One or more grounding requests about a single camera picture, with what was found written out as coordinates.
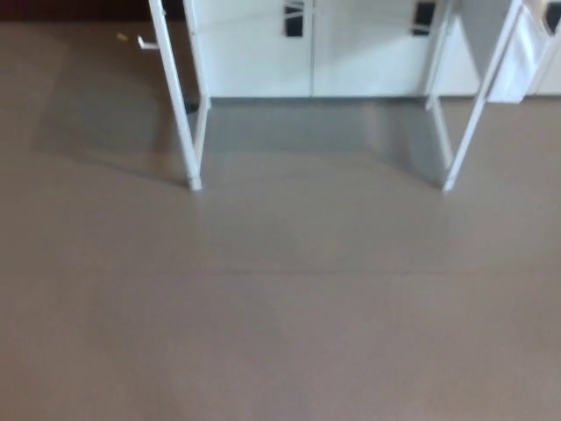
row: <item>black handle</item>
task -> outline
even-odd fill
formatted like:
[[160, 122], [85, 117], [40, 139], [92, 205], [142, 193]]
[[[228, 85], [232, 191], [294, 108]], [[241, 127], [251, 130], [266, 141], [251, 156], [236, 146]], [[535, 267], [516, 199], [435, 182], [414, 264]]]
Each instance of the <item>black handle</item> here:
[[284, 7], [284, 32], [288, 38], [304, 36], [304, 2], [292, 1]]

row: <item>white cabinet door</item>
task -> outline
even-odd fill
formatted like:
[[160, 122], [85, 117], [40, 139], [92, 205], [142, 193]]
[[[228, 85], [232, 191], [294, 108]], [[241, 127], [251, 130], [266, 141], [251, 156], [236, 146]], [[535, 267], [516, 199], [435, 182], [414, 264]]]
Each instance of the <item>white cabinet door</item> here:
[[[311, 13], [303, 37], [288, 38], [282, 0], [192, 1], [211, 96], [310, 95]], [[304, 8], [310, 10], [311, 0]]]
[[418, 96], [430, 37], [413, 36], [415, 0], [316, 0], [315, 96]]
[[474, 96], [478, 90], [479, 75], [464, 28], [461, 20], [455, 19], [446, 39], [436, 91], [441, 96]]
[[561, 4], [549, 1], [549, 7], [545, 14], [545, 19], [551, 30], [554, 39], [551, 50], [546, 54], [543, 65], [538, 72], [535, 83], [537, 95], [560, 96], [561, 95]]

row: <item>white cabinet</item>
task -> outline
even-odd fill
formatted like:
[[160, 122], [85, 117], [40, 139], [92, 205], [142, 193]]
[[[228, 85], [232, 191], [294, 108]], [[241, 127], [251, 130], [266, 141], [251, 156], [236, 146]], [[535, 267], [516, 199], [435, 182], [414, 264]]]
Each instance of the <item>white cabinet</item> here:
[[415, 0], [316, 0], [315, 96], [419, 96], [430, 37], [414, 36]]
[[[311, 9], [311, 1], [304, 7]], [[288, 38], [282, 0], [195, 0], [194, 12], [211, 96], [310, 95], [310, 13], [303, 37]]]
[[214, 97], [419, 96], [429, 36], [414, 36], [416, 0], [304, 0], [303, 36], [288, 38], [294, 0], [193, 0]]

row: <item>floor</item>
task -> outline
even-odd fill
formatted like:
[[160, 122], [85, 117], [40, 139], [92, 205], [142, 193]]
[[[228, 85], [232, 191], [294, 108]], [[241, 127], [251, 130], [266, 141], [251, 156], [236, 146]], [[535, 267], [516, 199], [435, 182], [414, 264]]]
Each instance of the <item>floor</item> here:
[[2, 420], [559, 420], [561, 101], [447, 196], [392, 104], [218, 103], [193, 195], [137, 33], [0, 26]]

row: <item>white pipe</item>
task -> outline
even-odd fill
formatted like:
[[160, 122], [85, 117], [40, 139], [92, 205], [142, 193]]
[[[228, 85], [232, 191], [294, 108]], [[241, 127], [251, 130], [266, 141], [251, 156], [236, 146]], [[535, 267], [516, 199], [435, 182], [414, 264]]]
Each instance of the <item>white pipe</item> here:
[[185, 18], [187, 20], [186, 24], [189, 34], [189, 44], [191, 45], [191, 53], [193, 54], [193, 62], [195, 63], [195, 75], [197, 85], [199, 87], [199, 95], [201, 98], [206, 97], [208, 99], [210, 108], [212, 103], [210, 101], [209, 85], [206, 81], [206, 72], [204, 70], [201, 45], [197, 37], [199, 25], [196, 20], [194, 1], [195, 0], [183, 0], [183, 10], [185, 11]]
[[497, 45], [494, 49], [491, 61], [489, 62], [489, 66], [483, 75], [483, 80], [479, 86], [479, 92], [473, 101], [472, 115], [470, 116], [467, 127], [465, 128], [464, 136], [459, 144], [458, 152], [456, 153], [450, 172], [446, 177], [443, 191], [452, 190], [456, 180], [458, 179], [459, 172], [464, 164], [465, 156], [472, 144], [473, 134], [475, 133], [475, 129], [477, 128], [481, 115], [483, 114], [483, 110], [485, 109], [489, 90], [493, 86], [494, 77], [501, 65], [501, 60], [507, 48], [508, 40], [512, 36], [516, 20], [521, 12], [521, 7], [522, 1], [514, 0], [510, 5], [507, 16], [505, 16], [501, 34], [497, 40]]
[[457, 0], [449, 0], [446, 4], [442, 2], [437, 6], [437, 31], [434, 33], [435, 41], [432, 47], [432, 61], [430, 63], [429, 73], [427, 74], [425, 84], [425, 95], [431, 96], [435, 94], [435, 89], [438, 89], [438, 82], [442, 67], [446, 60], [444, 57], [446, 42], [452, 26], [455, 23], [454, 12], [457, 7]]
[[199, 103], [199, 115], [196, 120], [195, 130], [195, 155], [202, 167], [202, 150], [204, 149], [204, 138], [207, 131], [207, 118], [209, 116], [210, 99], [207, 96], [201, 98]]
[[448, 127], [446, 126], [446, 118], [438, 96], [429, 96], [428, 103], [430, 104], [430, 112], [432, 113], [433, 120], [437, 127], [438, 150], [440, 153], [440, 160], [443, 165], [443, 175], [446, 175], [454, 159], [454, 153], [452, 152], [452, 146], [450, 143], [450, 135], [448, 133]]
[[167, 31], [166, 15], [160, 0], [149, 0], [149, 4], [156, 40], [158, 40], [160, 55], [166, 72], [167, 86], [174, 107], [175, 122], [181, 140], [189, 187], [193, 191], [200, 190], [202, 188], [200, 166], [196, 158], [191, 129], [187, 120], [187, 110], [185, 109], [183, 92], [175, 66], [174, 50]]

